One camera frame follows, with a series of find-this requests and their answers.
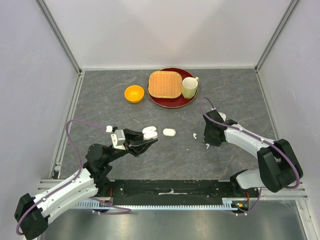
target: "orange bowl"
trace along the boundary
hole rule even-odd
[[[129,86],[124,91],[124,97],[133,104],[139,103],[145,95],[145,90],[139,85]]]

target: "red tray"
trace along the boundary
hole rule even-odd
[[[171,68],[162,69],[161,71],[176,72],[181,75],[182,80],[184,80],[187,77],[191,77],[191,78],[194,77],[191,75],[191,73],[189,73],[183,69],[180,69],[180,68],[171,67]],[[178,96],[177,98],[157,98],[157,97],[151,96],[149,94],[148,85],[149,85],[149,81],[148,81],[148,84],[146,85],[146,89],[147,89],[147,93],[148,93],[149,97],[152,99],[152,101],[154,101],[156,104],[158,104],[164,108],[169,108],[169,109],[181,108],[181,107],[191,103],[192,100],[195,99],[195,97],[197,96],[197,93],[198,93],[198,89],[197,89],[194,97],[190,98],[190,99],[184,98],[184,96],[182,94],[180,96]]]

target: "gray countertop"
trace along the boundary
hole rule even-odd
[[[141,131],[157,127],[158,142],[135,158],[130,154],[112,162],[110,179],[223,179],[244,169],[258,167],[257,160],[241,148],[223,143],[202,143],[205,121],[199,108],[203,96],[209,96],[219,112],[239,122],[248,130],[274,139],[271,122],[254,69],[189,69],[199,77],[199,90],[194,101],[182,108],[156,105],[146,94],[138,104],[124,97],[130,85],[146,91],[149,76],[155,70],[86,71],[74,118],[101,126],[118,126]],[[176,130],[175,137],[162,134],[163,129]],[[108,133],[90,126],[73,123],[70,135],[81,158],[91,144],[110,145]],[[69,143],[62,161],[60,178],[65,179],[79,168]]]

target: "white small block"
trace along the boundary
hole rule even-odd
[[[143,139],[156,139],[158,137],[158,133],[156,131],[149,131],[146,134],[143,134]]]
[[[176,135],[176,130],[172,128],[165,128],[163,130],[163,135],[168,136],[168,137],[174,137]]]
[[[106,129],[105,129],[105,131],[107,132],[107,133],[112,133],[112,130],[113,130],[114,128],[112,127],[112,126],[106,126]]]
[[[142,130],[142,133],[143,134],[146,134],[148,132],[155,132],[157,130],[157,128],[155,126],[148,126],[148,127],[145,127],[143,130]]]
[[[227,119],[227,115],[224,114],[223,112],[219,112],[220,116],[222,117],[223,121],[225,122]]]

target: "white backdrop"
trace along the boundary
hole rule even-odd
[[[260,76],[281,138],[304,171],[303,182],[320,224],[320,2],[302,0]]]
[[[22,240],[21,196],[48,178],[77,73],[34,0],[0,2],[0,239]]]
[[[290,0],[46,0],[81,68],[255,66]]]

